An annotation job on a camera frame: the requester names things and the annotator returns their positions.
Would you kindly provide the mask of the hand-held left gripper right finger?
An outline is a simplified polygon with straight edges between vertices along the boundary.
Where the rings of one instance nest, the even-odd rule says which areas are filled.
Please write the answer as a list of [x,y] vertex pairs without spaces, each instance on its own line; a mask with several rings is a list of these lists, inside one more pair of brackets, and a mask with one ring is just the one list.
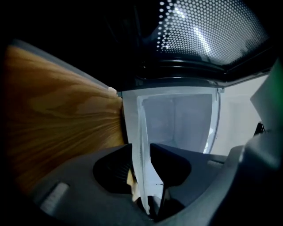
[[164,183],[158,222],[282,222],[282,132],[258,134],[227,156],[150,150]]

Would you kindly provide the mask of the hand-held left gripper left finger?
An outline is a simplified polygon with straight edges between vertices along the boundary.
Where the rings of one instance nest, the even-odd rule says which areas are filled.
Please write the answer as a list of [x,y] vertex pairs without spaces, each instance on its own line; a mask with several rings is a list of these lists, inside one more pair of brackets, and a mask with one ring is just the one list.
[[131,144],[81,155],[41,179],[30,197],[55,224],[151,226],[152,219],[132,201],[126,182],[131,166]]

